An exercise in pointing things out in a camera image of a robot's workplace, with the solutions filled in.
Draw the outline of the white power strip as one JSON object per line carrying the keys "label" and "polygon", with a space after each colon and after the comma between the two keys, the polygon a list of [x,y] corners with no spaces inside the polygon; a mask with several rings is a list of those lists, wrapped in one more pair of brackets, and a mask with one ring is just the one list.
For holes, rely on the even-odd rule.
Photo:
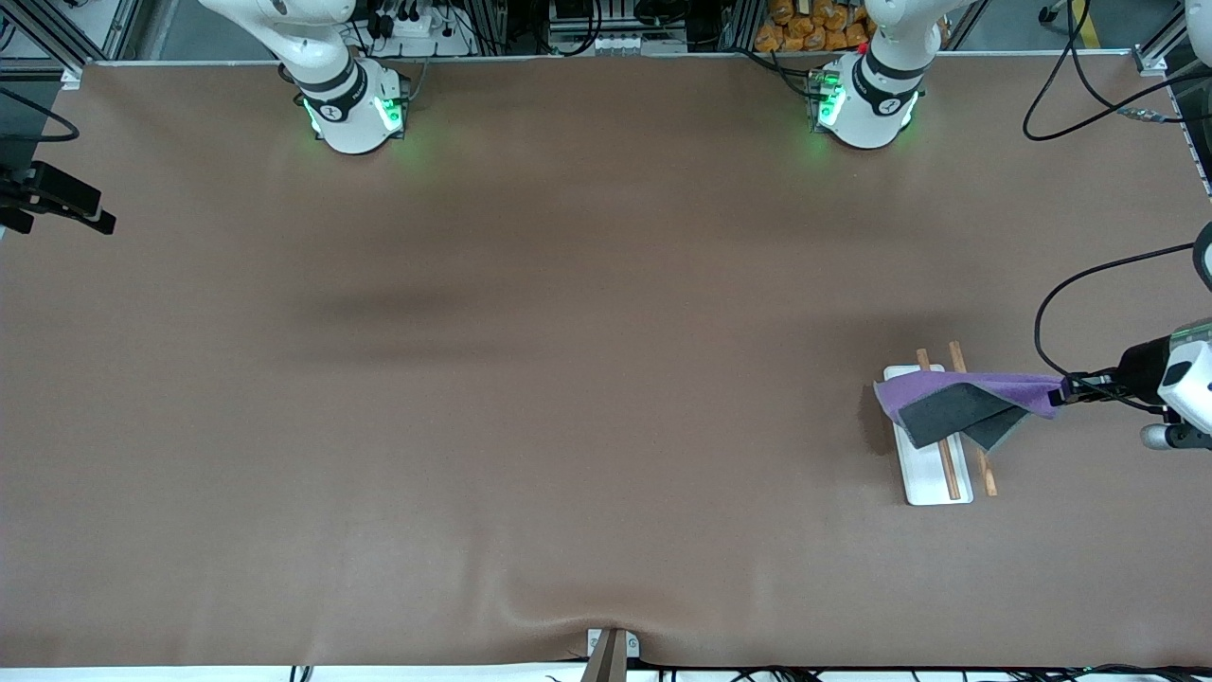
{"label": "white power strip", "polygon": [[376,58],[454,58],[482,53],[471,18],[447,4],[407,1],[354,23],[351,39]]}

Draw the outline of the pile of orange packets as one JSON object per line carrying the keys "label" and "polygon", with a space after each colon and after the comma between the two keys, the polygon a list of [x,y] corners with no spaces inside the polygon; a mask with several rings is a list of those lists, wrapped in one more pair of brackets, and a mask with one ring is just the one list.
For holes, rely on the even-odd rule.
{"label": "pile of orange packets", "polygon": [[857,50],[876,34],[864,0],[762,0],[758,53]]}

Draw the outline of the aluminium frame post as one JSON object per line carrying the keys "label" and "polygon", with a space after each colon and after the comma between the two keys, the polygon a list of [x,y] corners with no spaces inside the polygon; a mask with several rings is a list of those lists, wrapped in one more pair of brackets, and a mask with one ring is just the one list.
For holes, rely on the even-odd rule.
{"label": "aluminium frame post", "polygon": [[1134,68],[1147,78],[1164,74],[1166,57],[1180,42],[1189,44],[1199,64],[1212,65],[1212,0],[1176,1],[1164,25],[1132,48]]}
{"label": "aluminium frame post", "polygon": [[116,61],[154,0],[0,0],[0,71],[13,78],[79,75]]}

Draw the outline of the brown table mat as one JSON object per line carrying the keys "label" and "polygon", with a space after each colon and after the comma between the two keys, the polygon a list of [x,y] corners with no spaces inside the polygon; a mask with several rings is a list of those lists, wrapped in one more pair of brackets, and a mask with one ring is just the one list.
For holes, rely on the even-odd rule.
{"label": "brown table mat", "polygon": [[95,65],[0,239],[0,667],[1212,666],[1212,454],[1033,418],[905,504],[884,367],[1036,372],[1073,273],[1212,220],[1180,128],[945,56],[892,147],[743,58],[431,65],[349,157],[271,65]]}

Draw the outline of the purple and grey towel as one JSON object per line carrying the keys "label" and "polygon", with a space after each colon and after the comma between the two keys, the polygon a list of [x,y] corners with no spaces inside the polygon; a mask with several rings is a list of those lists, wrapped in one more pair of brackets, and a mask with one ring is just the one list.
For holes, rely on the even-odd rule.
{"label": "purple and grey towel", "polygon": [[936,445],[955,432],[994,452],[1030,415],[1052,420],[1058,407],[1056,376],[964,374],[911,371],[874,385],[884,415],[901,426],[917,448]]}

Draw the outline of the white connector block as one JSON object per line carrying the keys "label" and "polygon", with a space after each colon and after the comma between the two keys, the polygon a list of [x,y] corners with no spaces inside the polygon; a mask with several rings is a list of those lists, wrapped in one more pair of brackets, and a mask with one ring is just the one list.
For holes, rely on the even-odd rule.
{"label": "white connector block", "polygon": [[662,56],[688,52],[684,36],[667,33],[606,33],[598,36],[594,56]]}

